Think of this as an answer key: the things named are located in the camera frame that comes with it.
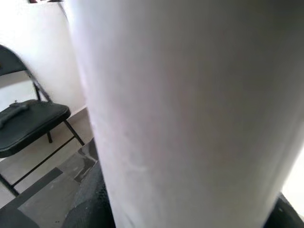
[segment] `tiled floor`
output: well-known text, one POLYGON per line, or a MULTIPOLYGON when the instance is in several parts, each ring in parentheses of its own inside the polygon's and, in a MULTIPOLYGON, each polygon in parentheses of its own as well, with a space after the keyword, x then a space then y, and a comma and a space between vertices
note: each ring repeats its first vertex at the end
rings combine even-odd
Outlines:
MULTIPOLYGON (((68 120, 82 140, 87 143, 93 138, 93 134, 90 128, 90 122, 86 109, 77 113, 68 120)), ((31 170, 40 161, 51 154, 60 145, 66 142, 72 137, 68 128, 61 124, 51 131, 53 137, 53 143, 48 143, 47 136, 43 136, 36 140, 34 143, 26 147, 21 152, 8 157, 0 162, 0 173, 10 182, 14 183, 21 176, 31 170)), ((26 179, 20 182, 16 189, 19 192, 24 191, 30 185, 35 183, 49 171, 51 171, 57 165, 60 165, 73 153, 75 153, 81 145, 76 139, 73 139, 60 151, 58 151, 53 157, 51 157, 46 163, 40 166, 26 179)), ((14 196, 0 184, 0 208, 14 199, 14 196)))

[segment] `white pillar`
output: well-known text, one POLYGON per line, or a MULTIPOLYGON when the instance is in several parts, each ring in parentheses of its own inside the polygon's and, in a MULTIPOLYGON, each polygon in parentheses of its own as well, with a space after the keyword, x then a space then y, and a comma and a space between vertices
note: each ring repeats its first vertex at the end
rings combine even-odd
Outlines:
POLYGON ((304 137, 301 13, 272 2, 67 0, 118 228, 262 227, 304 137))

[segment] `black seat cushion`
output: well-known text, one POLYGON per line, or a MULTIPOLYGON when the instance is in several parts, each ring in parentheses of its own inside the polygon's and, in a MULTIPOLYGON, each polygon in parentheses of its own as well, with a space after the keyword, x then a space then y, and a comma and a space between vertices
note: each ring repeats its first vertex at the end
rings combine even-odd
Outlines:
POLYGON ((0 128, 0 158, 19 152, 71 115, 67 106, 51 102, 28 100, 19 105, 27 108, 13 116, 15 105, 0 112, 0 120, 6 119, 0 128))

